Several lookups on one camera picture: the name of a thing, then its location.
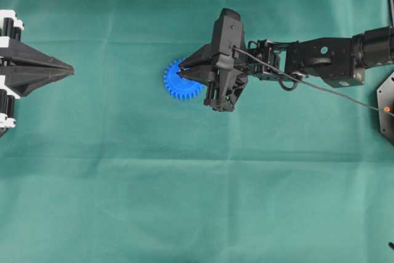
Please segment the black white left-side gripper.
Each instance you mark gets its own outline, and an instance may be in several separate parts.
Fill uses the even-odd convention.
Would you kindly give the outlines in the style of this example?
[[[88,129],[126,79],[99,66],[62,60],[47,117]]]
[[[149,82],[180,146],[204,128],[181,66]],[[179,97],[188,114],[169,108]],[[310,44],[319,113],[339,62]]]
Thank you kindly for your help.
[[[1,57],[18,66],[37,66],[1,67],[1,129],[16,126],[14,108],[17,99],[74,75],[73,66],[20,42],[23,30],[24,24],[14,10],[1,10]]]

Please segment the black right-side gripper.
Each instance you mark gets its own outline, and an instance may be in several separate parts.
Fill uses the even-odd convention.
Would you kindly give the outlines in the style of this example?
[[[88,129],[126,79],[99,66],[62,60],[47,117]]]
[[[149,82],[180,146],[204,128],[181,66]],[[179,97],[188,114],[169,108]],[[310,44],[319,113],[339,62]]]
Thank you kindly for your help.
[[[204,104],[214,111],[231,112],[248,82],[247,74],[237,68],[244,63],[237,50],[245,48],[240,14],[223,8],[214,23],[211,43],[183,60],[179,68],[187,69],[181,69],[177,74],[190,81],[209,83]]]

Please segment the black right-side robot arm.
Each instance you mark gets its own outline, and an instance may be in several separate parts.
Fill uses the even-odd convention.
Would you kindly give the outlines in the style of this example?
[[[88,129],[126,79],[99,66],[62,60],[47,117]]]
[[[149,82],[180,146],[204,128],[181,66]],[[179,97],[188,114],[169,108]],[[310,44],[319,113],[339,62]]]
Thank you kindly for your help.
[[[279,83],[293,91],[309,76],[321,78],[328,92],[361,86],[365,71],[393,63],[393,27],[365,31],[351,38],[318,38],[304,42],[245,42],[241,16],[222,9],[211,42],[179,65],[178,75],[207,87],[204,105],[233,111],[249,77]]]

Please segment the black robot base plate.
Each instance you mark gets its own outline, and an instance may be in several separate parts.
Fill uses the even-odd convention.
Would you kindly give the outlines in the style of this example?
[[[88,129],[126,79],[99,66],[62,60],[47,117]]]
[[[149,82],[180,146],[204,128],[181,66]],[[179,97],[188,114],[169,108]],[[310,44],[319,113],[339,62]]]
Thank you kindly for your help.
[[[379,129],[384,138],[393,145],[393,73],[377,88],[377,104],[383,110],[379,113]]]

